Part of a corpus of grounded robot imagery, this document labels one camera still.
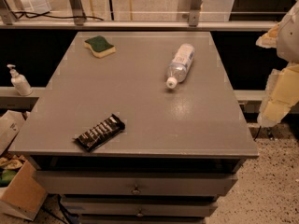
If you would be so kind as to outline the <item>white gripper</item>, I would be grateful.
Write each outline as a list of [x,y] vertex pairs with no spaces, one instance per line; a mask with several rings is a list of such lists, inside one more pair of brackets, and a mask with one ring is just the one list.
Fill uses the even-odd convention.
[[256,45],[277,48],[278,57],[288,62],[281,71],[273,69],[265,87],[257,121],[262,127],[274,127],[299,102],[299,1]]

